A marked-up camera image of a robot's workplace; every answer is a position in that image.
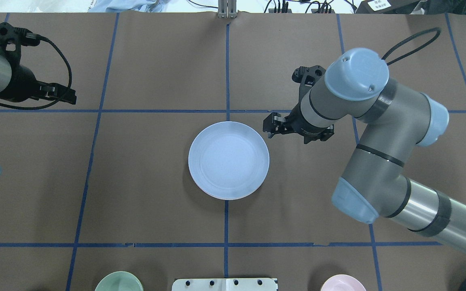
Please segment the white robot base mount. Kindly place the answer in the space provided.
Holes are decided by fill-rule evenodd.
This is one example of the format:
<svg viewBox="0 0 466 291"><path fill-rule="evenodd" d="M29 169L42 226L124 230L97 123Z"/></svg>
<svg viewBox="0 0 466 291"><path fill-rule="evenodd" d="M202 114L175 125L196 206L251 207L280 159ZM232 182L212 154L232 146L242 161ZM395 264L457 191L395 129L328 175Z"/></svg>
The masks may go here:
<svg viewBox="0 0 466 291"><path fill-rule="evenodd" d="M276 278L180 278L172 291L278 291Z"/></svg>

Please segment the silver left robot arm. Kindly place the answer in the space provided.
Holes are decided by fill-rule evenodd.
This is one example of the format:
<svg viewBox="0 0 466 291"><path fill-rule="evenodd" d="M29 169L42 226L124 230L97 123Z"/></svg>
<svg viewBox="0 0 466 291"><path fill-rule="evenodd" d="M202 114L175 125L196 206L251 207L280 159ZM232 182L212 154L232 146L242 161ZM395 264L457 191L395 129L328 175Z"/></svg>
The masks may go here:
<svg viewBox="0 0 466 291"><path fill-rule="evenodd" d="M20 54L16 60L11 60L10 53L18 51L0 52L0 99L9 102L23 102L28 99L55 102L67 102L76 104L76 91L70 86L58 83L46 83L36 79L34 73L27 67L20 65ZM12 107L9 104L0 103L1 107L15 110L39 110L38 107Z"/></svg>

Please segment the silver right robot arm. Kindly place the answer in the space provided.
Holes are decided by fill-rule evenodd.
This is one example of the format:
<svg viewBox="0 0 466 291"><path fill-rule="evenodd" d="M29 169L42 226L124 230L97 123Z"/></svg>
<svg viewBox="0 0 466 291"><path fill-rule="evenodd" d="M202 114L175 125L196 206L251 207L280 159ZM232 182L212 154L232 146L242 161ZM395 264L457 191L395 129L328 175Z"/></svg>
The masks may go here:
<svg viewBox="0 0 466 291"><path fill-rule="evenodd" d="M466 254L466 205L402 174L414 147L445 133L446 107L391 78L386 61L369 48L352 48L326 69L307 70L295 70L300 96L290 114L264 119L268 137L295 133L307 144L326 141L345 116L366 123L332 203L362 223L386 217Z"/></svg>

